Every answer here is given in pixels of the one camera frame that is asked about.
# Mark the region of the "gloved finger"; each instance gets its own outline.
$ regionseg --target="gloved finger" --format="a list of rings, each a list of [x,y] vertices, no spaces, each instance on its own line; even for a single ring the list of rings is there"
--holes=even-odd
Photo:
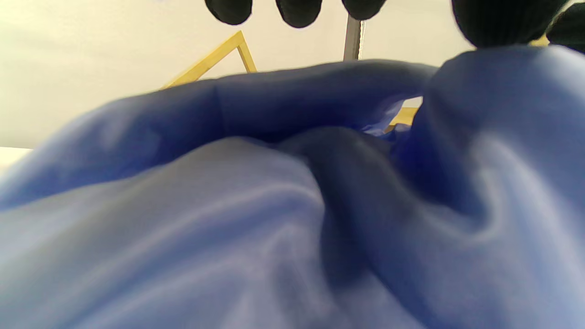
[[[283,20],[294,28],[304,28],[319,16],[322,0],[276,0]]]
[[[528,44],[567,0],[452,0],[459,29],[478,48]]]
[[[223,23],[239,25],[250,17],[252,0],[205,0],[207,9]]]
[[[342,0],[349,15],[357,20],[374,17],[386,0]]]

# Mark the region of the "black gloved hand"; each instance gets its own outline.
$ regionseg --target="black gloved hand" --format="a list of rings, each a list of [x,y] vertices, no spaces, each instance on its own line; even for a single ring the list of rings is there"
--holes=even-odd
[[[561,44],[585,54],[585,3],[561,13],[546,34],[552,44]]]
[[[546,28],[567,0],[452,0],[459,29],[478,48],[527,44]]]
[[[317,19],[322,0],[276,0],[283,20],[294,28],[304,28]],[[386,0],[342,0],[349,15],[357,20],[372,18]],[[209,11],[223,23],[238,25],[252,13],[252,0],[205,0]]]

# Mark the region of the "blue satin cloth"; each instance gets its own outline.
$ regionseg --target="blue satin cloth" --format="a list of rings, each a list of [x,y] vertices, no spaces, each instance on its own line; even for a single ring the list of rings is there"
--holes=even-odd
[[[110,103],[0,182],[0,327],[582,328],[583,131],[561,47]]]

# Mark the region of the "cream wall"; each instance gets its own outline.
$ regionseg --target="cream wall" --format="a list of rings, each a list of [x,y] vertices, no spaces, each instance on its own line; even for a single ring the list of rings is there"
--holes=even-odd
[[[393,0],[366,22],[362,58],[440,66],[471,49],[457,27],[450,0]]]
[[[156,90],[242,29],[260,71],[343,58],[347,13],[326,0],[306,29],[256,0],[242,26],[203,0],[0,0],[0,146],[32,148],[109,100]],[[244,72],[232,53],[205,77]]]

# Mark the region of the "blue garment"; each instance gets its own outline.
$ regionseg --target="blue garment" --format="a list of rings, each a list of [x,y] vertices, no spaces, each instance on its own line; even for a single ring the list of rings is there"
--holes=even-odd
[[[0,183],[1,327],[582,327],[584,128],[559,47],[113,102]]]

